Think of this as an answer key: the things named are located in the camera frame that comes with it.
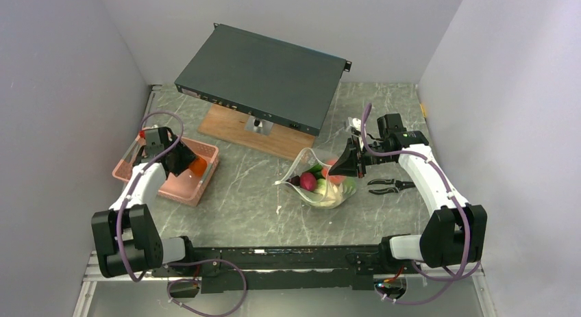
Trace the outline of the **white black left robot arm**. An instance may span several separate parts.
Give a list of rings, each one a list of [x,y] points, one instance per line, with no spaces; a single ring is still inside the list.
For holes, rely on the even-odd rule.
[[[91,218],[100,272],[105,278],[128,275],[140,281],[147,271],[169,264],[178,275],[189,275],[197,257],[188,251],[188,238],[162,239],[149,205],[167,179],[188,170],[196,155],[168,127],[144,129],[139,137],[145,143],[125,189],[108,210]]]

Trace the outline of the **dark purple fake eggplant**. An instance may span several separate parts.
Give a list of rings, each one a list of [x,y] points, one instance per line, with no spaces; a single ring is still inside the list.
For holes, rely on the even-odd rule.
[[[286,180],[288,183],[292,184],[293,186],[300,186],[300,176],[295,175],[294,177],[289,177]]]

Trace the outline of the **clear zip top bag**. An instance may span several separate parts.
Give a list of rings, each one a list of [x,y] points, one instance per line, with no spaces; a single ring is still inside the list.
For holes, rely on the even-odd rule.
[[[328,151],[322,151],[320,149],[313,149],[310,147],[303,148],[297,154],[297,157],[291,164],[290,168],[286,171],[284,176],[281,179],[275,181],[274,185],[287,189],[291,194],[300,198],[303,203],[313,207],[312,203],[314,203],[314,198],[316,197],[315,194],[300,188],[300,186],[293,186],[286,180],[289,177],[294,177],[295,175],[300,176],[302,173],[307,172],[310,167],[314,166],[315,164],[320,164],[322,165],[323,169],[320,172],[313,173],[317,180],[325,179],[328,182],[340,185],[347,177],[329,176],[327,174],[330,167],[337,161],[337,159],[338,156]]]

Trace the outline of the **dark red fake fruit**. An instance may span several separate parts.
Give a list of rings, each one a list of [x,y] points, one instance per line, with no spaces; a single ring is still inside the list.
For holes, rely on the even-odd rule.
[[[317,178],[309,172],[304,172],[299,177],[300,188],[313,192],[317,188]]]

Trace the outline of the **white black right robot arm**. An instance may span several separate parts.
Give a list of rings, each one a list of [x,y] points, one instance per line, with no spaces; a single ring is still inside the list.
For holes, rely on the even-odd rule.
[[[422,234],[382,239],[379,267],[395,272],[404,261],[422,262],[430,268],[479,262],[486,232],[485,209],[468,202],[453,187],[421,131],[408,131],[399,114],[386,114],[377,124],[379,138],[367,142],[364,123],[348,119],[351,137],[330,174],[362,178],[370,166],[397,163],[408,173],[430,214]]]

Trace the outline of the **orange fake fruit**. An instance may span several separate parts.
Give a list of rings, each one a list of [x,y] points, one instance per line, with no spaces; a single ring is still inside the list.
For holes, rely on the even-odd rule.
[[[208,167],[208,163],[202,157],[197,156],[188,166],[188,169],[196,177],[202,177]]]

